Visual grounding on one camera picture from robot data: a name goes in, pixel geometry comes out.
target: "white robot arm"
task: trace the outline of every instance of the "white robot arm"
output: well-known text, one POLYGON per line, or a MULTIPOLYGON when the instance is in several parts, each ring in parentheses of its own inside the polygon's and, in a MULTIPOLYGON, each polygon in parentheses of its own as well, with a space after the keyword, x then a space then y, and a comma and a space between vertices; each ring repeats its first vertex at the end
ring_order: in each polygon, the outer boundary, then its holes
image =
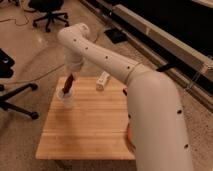
POLYGON ((128 113, 138 171, 193 171, 178 91, 165 74, 87 40, 83 24, 62 29, 60 43, 73 72, 85 57, 127 85, 128 113))

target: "wooden tabletop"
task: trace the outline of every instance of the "wooden tabletop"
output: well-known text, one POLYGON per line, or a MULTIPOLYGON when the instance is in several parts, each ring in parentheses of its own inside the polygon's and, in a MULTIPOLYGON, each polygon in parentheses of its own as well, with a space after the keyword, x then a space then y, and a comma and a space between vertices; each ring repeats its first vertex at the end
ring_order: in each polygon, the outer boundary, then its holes
MULTIPOLYGON (((128 124, 123 84, 111 78, 106 89, 96 91, 94 77, 74 82, 74 103, 66 109, 56 93, 48 112, 37 159, 133 160, 125 143, 128 124)), ((60 78, 57 88, 63 86, 60 78)))
POLYGON ((192 0, 192 1, 207 6, 209 8, 213 8, 213 0, 192 0))

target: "speckled floor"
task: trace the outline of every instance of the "speckled floor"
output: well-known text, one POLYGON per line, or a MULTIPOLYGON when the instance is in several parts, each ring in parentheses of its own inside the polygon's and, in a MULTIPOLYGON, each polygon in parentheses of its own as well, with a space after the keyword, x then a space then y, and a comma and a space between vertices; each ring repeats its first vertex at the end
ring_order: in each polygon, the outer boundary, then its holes
MULTIPOLYGON (((69 13, 70 24, 86 23, 90 28, 91 40, 95 40, 97 32, 103 31, 104 23, 92 14, 77 0, 66 0, 62 8, 69 13)), ((1 83, 32 80, 49 70, 63 64, 63 50, 57 43, 57 32, 63 27, 60 23, 51 25, 51 33, 44 32, 44 22, 37 29, 32 27, 32 20, 41 13, 26 13, 30 23, 17 27, 13 21, 0 23, 0 48, 12 56, 16 64, 15 74, 11 79, 1 79, 1 83)), ((19 7, 4 1, 0 4, 0 20, 16 18, 24 23, 25 18, 19 7)), ((100 34, 97 44, 114 50, 125 56, 142 61, 145 65, 155 68, 145 56, 140 54, 129 43, 114 45, 100 34)), ((35 152, 44 125, 49 104, 60 76, 65 69, 37 81, 39 90, 26 91, 12 99, 12 102, 40 113, 36 121, 24 117, 17 112, 0 110, 0 170, 2 171, 57 171, 64 170, 51 160, 36 160, 35 152)), ((102 70, 86 61, 81 72, 82 76, 97 76, 102 70)), ((7 90, 18 87, 18 84, 7 85, 7 90)), ((185 111, 186 124, 193 156, 195 171, 213 170, 213 115, 193 97, 177 85, 185 111)), ((72 164, 72 169, 84 171, 127 171, 136 170, 134 161, 65 161, 72 164)))

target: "cable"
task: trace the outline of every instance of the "cable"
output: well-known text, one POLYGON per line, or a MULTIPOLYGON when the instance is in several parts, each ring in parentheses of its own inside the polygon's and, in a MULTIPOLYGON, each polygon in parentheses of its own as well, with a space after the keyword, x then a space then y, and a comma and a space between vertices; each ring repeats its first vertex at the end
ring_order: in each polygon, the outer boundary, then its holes
POLYGON ((19 26, 19 27, 20 26, 25 26, 25 25, 27 25, 29 23, 29 19, 27 18, 27 16, 25 15, 25 13, 24 13, 24 17, 26 19, 26 22, 23 23, 23 24, 18 24, 17 23, 17 19, 14 19, 14 18, 8 18, 8 19, 0 20, 0 23, 7 22, 7 21, 14 21, 14 23, 15 23, 16 26, 19 26))
POLYGON ((30 82, 35 82, 35 81, 38 81, 38 80, 41 80, 42 78, 52 74, 53 72, 56 72, 57 70, 59 70, 60 68, 64 67, 65 64, 61 64, 59 66, 57 66, 56 68, 48 71, 47 73, 37 77, 37 78, 34 78, 32 80, 26 80, 26 81, 16 81, 16 82, 10 82, 10 83, 2 83, 3 85, 11 85, 11 84, 23 84, 23 83, 30 83, 30 82))

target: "black office chair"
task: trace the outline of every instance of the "black office chair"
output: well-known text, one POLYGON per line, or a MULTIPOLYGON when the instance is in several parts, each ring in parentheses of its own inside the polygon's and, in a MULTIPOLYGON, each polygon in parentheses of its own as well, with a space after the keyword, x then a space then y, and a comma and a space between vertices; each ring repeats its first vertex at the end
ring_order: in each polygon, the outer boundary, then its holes
POLYGON ((38 19, 33 20, 33 26, 37 27, 37 21, 47 19, 46 32, 50 32, 48 28, 49 24, 54 23, 55 20, 65 22, 65 27, 69 26, 67 13, 53 13, 54 11, 60 10, 64 0, 30 0, 28 6, 40 12, 46 12, 46 15, 38 19))
MULTIPOLYGON (((10 58, 3 50, 0 49, 0 78, 10 78, 13 75, 13 70, 11 67, 15 64, 14 60, 10 58)), ((30 116, 33 120, 38 119, 39 115, 37 112, 29 112, 23 108, 15 106, 11 103, 8 103, 7 100, 16 94, 24 91, 27 88, 31 88, 32 90, 36 90, 38 86, 36 84, 26 84, 16 90, 13 90, 9 93, 6 93, 0 96, 0 108, 3 110, 12 109, 23 114, 30 116)), ((4 85, 0 84, 0 91, 4 90, 4 85)))

